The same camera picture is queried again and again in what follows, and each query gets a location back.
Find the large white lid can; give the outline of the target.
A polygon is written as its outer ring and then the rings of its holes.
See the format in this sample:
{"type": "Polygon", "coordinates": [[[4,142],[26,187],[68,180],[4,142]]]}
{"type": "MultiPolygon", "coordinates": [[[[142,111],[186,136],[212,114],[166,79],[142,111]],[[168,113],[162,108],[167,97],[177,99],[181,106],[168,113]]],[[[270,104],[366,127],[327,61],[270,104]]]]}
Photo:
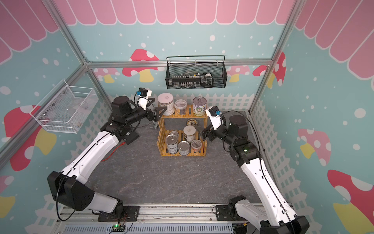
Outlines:
{"type": "Polygon", "coordinates": [[[175,112],[174,97],[171,93],[162,93],[157,97],[159,107],[167,107],[164,116],[171,116],[175,112]]]}

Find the clear plastic seed jar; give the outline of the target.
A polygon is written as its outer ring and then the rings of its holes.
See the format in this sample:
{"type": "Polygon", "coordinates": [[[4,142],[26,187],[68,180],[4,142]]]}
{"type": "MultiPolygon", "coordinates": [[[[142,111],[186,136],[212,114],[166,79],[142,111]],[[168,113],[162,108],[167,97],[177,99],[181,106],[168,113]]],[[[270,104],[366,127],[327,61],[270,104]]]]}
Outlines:
{"type": "Polygon", "coordinates": [[[187,107],[188,107],[188,104],[184,99],[178,99],[174,103],[175,114],[180,115],[180,116],[185,115],[187,107]]]}

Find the green label pull-tab can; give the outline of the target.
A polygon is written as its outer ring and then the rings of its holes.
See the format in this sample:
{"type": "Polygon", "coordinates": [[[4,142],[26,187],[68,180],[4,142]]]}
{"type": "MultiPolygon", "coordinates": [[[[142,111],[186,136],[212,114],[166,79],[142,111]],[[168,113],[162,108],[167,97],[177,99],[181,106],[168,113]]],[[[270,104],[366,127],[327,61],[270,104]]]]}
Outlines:
{"type": "Polygon", "coordinates": [[[204,97],[193,99],[193,113],[195,116],[203,116],[206,113],[207,100],[204,97]]]}

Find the tall silver green can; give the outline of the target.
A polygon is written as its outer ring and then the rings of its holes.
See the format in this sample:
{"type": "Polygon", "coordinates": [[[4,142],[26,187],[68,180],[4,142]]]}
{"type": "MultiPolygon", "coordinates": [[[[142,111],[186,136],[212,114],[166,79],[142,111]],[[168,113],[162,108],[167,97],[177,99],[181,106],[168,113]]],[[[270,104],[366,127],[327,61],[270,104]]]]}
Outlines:
{"type": "Polygon", "coordinates": [[[169,154],[176,154],[178,152],[178,139],[174,135],[166,136],[167,152],[169,154]]]}

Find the short silver can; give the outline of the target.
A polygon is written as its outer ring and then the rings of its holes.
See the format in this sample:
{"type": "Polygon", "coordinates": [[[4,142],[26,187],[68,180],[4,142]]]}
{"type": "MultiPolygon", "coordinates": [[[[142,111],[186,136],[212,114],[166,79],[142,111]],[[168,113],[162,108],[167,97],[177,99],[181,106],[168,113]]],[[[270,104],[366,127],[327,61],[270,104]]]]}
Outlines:
{"type": "Polygon", "coordinates": [[[181,156],[188,156],[191,150],[190,143],[187,141],[181,141],[178,143],[178,152],[181,156]]]}

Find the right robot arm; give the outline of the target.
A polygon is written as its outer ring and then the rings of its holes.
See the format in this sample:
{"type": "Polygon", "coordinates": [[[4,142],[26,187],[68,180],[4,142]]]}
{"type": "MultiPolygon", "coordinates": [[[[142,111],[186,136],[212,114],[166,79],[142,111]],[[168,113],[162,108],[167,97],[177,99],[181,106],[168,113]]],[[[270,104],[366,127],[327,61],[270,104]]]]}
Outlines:
{"type": "Polygon", "coordinates": [[[297,215],[287,203],[268,173],[260,148],[248,139],[251,124],[246,116],[236,112],[226,120],[220,111],[206,112],[210,125],[200,130],[203,139],[220,139],[228,145],[228,152],[255,188],[263,209],[254,206],[243,196],[230,202],[233,217],[242,217],[261,234],[305,234],[310,224],[297,215]]]}

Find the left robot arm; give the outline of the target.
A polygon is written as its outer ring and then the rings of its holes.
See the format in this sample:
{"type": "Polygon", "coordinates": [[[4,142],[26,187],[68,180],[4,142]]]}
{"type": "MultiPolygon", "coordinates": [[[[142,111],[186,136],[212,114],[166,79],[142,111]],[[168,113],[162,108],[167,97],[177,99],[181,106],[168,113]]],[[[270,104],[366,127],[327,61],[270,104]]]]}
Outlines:
{"type": "Polygon", "coordinates": [[[50,173],[47,181],[56,205],[65,205],[74,211],[98,211],[110,220],[124,220],[126,212],[122,200],[97,193],[85,184],[113,148],[120,142],[132,143],[139,137],[132,124],[142,119],[156,122],[167,110],[164,106],[153,106],[154,98],[140,99],[145,104],[135,104],[127,96],[116,97],[112,102],[113,112],[93,142],[63,170],[50,173]]]}

